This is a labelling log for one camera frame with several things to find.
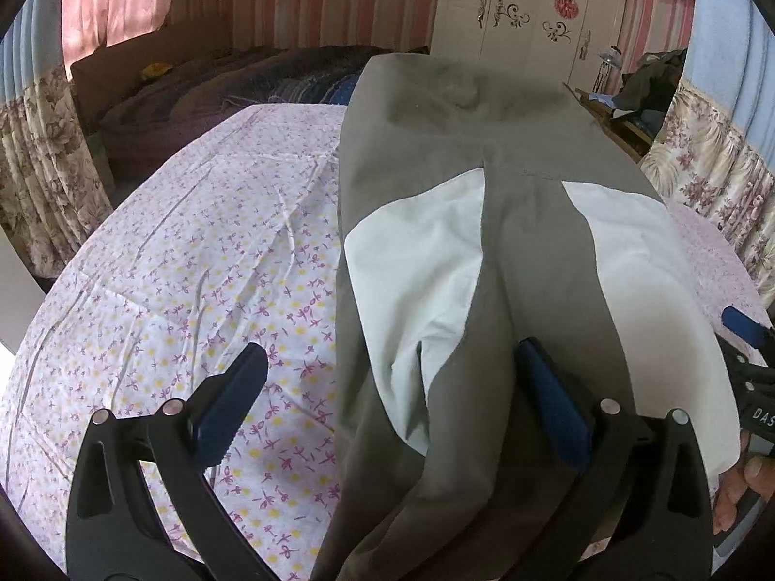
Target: headboard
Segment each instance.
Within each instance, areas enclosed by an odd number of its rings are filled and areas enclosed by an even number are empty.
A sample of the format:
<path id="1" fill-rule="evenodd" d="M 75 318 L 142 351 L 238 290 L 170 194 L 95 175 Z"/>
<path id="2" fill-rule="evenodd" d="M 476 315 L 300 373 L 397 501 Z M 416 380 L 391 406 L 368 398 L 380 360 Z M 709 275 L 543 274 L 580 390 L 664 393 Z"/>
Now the headboard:
<path id="1" fill-rule="evenodd" d="M 107 109 L 129 96 L 140 83 L 140 72 L 151 63 L 180 65 L 202 56 L 222 56 L 232 47 L 228 24 L 220 17 L 164 26 L 73 63 L 80 118 L 94 124 Z"/>

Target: bed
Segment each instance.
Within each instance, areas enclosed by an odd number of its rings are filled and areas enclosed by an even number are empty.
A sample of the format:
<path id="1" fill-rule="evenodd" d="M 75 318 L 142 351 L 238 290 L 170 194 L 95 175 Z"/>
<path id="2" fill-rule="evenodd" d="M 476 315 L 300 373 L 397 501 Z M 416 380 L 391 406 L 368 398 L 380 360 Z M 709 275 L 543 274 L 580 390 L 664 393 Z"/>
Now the bed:
<path id="1" fill-rule="evenodd" d="M 232 48 L 226 22 L 197 20 L 103 48 L 72 66 L 81 119 L 115 179 L 142 182 L 172 154 L 251 104 L 348 104 L 370 46 Z M 141 72 L 173 68 L 143 82 Z"/>
<path id="2" fill-rule="evenodd" d="M 69 479 L 90 413 L 146 414 L 186 398 L 245 343 L 266 387 L 207 477 L 283 580 L 309 576 L 340 494 L 336 147 L 345 108 L 262 104 L 174 155 L 84 245 L 46 298 L 0 403 L 0 478 L 34 537 L 64 565 Z M 708 319 L 735 304 L 769 324 L 713 226 L 670 206 Z M 146 470 L 176 548 L 194 554 Z"/>

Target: dark blanket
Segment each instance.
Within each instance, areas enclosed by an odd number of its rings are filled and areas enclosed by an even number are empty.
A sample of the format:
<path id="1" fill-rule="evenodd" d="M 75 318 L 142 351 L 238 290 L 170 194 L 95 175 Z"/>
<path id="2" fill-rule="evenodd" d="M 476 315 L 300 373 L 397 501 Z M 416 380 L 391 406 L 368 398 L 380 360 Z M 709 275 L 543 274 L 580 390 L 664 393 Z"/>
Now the dark blanket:
<path id="1" fill-rule="evenodd" d="M 117 180 L 144 180 L 169 157 L 251 104 L 347 104 L 363 67 L 386 50 L 255 48 L 180 65 L 100 120 Z"/>

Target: blue clamp pad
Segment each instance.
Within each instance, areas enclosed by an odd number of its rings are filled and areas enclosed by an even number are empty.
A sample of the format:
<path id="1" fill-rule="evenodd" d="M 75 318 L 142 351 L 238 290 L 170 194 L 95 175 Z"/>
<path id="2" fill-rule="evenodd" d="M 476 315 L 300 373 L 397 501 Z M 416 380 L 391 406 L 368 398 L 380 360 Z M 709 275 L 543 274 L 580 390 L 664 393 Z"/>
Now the blue clamp pad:
<path id="1" fill-rule="evenodd" d="M 541 427 L 560 459 L 579 472 L 592 459 L 592 429 L 563 387 L 545 352 L 532 339 L 516 353 L 518 382 L 538 411 Z"/>
<path id="2" fill-rule="evenodd" d="M 722 324 L 755 349 L 762 349 L 770 341 L 770 329 L 747 317 L 734 306 L 722 312 Z"/>
<path id="3" fill-rule="evenodd" d="M 218 465 L 229 449 L 247 413 L 266 383 L 269 361 L 264 348 L 249 343 L 222 376 L 210 376 L 218 382 L 206 410 L 193 421 L 194 459 L 202 467 Z"/>

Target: finger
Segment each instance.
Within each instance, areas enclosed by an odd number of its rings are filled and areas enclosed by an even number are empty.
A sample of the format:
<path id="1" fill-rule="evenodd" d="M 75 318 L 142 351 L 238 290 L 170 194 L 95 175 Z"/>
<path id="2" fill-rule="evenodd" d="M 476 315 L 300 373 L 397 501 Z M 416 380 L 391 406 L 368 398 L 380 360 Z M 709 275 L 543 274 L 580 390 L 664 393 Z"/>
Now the finger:
<path id="1" fill-rule="evenodd" d="M 718 535 L 732 528 L 736 517 L 737 506 L 729 499 L 726 492 L 720 492 L 716 500 L 716 508 L 713 510 L 713 535 Z"/>
<path id="2" fill-rule="evenodd" d="M 754 456 L 745 464 L 745 480 L 766 501 L 775 493 L 775 461 Z"/>
<path id="3" fill-rule="evenodd" d="M 748 490 L 748 483 L 743 474 L 744 464 L 740 461 L 730 471 L 721 476 L 721 491 L 723 491 L 732 504 L 737 504 Z"/>

